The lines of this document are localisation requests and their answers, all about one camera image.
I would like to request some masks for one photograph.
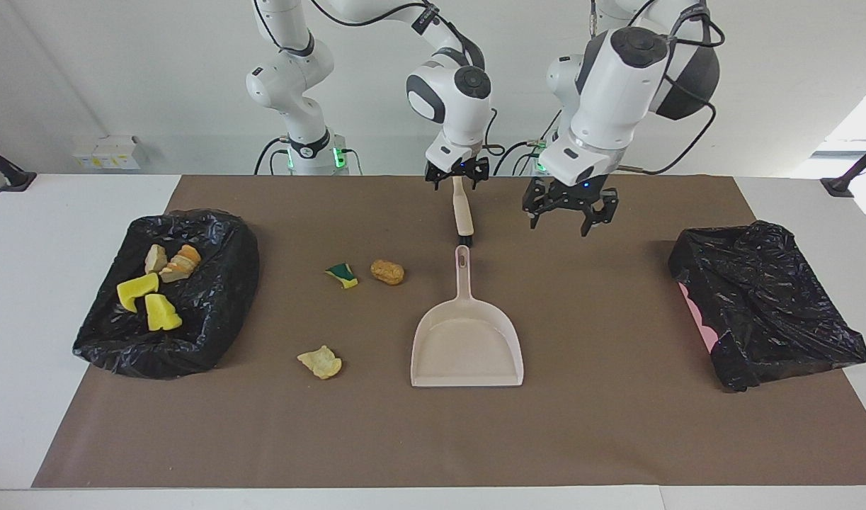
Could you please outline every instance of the dustpan handle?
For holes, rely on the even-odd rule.
[[[471,249],[464,244],[455,249],[455,273],[458,275],[458,298],[469,300],[471,295]]]

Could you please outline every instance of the brown paper mat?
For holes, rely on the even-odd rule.
[[[416,390],[414,327],[455,296],[448,183],[183,177],[169,210],[228,210],[260,239],[241,336],[181,380],[90,368],[34,487],[866,485],[843,372],[723,391],[669,277],[682,229],[752,222],[731,178],[612,177],[617,219],[587,239],[572,212],[528,230],[526,184],[468,191],[474,296],[513,320],[523,386]],[[373,280],[376,258],[406,282]],[[352,290],[323,274],[342,261]],[[333,380],[295,359],[322,344],[345,361]]]

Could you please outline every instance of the green scrub sponge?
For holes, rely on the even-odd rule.
[[[351,272],[351,266],[348,264],[343,263],[337,266],[332,266],[326,270],[326,274],[340,281],[344,288],[352,288],[358,284],[358,278],[356,278],[354,273]]]

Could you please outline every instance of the dustpan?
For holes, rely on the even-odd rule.
[[[458,295],[429,310],[414,334],[414,387],[520,385],[518,334],[503,311],[471,295],[471,251],[455,250]]]

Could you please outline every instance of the yellow object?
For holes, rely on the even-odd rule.
[[[335,353],[328,346],[322,346],[316,351],[305,352],[297,357],[297,360],[313,371],[313,375],[320,380],[328,380],[332,375],[338,374],[341,369],[341,358],[336,358]]]
[[[190,261],[193,262],[194,266],[199,265],[200,261],[203,260],[203,258],[200,257],[200,252],[189,244],[181,246],[181,249],[179,249],[177,254],[181,255],[181,257],[186,257],[187,259],[190,259]]]
[[[162,294],[147,294],[147,325],[150,331],[164,329],[167,332],[181,326],[181,316],[174,311],[174,305]]]
[[[384,281],[390,285],[400,284],[404,280],[404,268],[394,262],[378,259],[370,266],[370,272],[378,281]]]
[[[147,259],[144,261],[144,273],[157,273],[168,264],[165,248],[158,244],[150,246]]]
[[[358,284],[358,277],[355,277],[354,273],[351,272],[351,266],[345,263],[328,268],[326,274],[340,281],[344,288],[352,288]]]
[[[137,313],[136,298],[142,298],[146,294],[155,293],[159,289],[159,276],[149,273],[134,280],[123,281],[118,284],[118,300],[125,310]]]

